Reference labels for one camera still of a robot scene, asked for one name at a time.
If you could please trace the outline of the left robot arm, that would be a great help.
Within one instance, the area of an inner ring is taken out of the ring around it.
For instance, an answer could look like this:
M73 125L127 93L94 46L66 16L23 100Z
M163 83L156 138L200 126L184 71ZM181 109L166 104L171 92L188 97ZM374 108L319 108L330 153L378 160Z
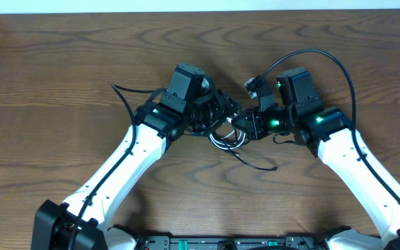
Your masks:
M111 221L122 201L170 145L189 131L207 137L240 109L202 69L177 64L167 87L129 110L131 125L112 155L61 204L37 210L32 249L134 249L138 239Z

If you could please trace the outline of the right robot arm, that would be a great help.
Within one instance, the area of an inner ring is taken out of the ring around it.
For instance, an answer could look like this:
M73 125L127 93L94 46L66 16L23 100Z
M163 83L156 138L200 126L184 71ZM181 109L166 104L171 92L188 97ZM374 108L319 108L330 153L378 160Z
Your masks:
M346 184L372 219L379 236L341 226L321 241L323 249L400 249L400 184L368 149L352 121L336 107L324 108L310 72L297 67L276 77L281 104L261 76L245 88L258 106L241 112L232 125L251 141L293 134Z

